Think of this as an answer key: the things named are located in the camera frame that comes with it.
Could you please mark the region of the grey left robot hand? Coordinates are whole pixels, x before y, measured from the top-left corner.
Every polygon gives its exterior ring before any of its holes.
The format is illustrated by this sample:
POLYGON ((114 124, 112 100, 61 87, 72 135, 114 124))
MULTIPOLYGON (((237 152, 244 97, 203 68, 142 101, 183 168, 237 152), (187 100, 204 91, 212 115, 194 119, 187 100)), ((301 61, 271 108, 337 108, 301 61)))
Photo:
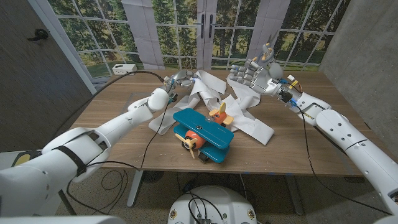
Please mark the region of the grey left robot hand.
POLYGON ((188 70, 180 70, 171 77, 165 77, 161 88, 170 95, 177 86, 188 88, 193 85, 195 78, 198 78, 197 74, 188 70))

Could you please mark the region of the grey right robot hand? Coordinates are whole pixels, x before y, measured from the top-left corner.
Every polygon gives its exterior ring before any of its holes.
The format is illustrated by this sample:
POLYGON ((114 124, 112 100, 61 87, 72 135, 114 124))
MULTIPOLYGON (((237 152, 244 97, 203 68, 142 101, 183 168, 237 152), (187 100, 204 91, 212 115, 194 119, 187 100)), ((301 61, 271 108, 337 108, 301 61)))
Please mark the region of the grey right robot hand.
POLYGON ((269 68, 264 68, 253 60, 245 67, 233 65, 228 78, 234 82, 246 85, 260 95, 276 96, 284 103, 293 98, 292 91, 283 86, 280 81, 283 71, 278 63, 272 62, 269 68))

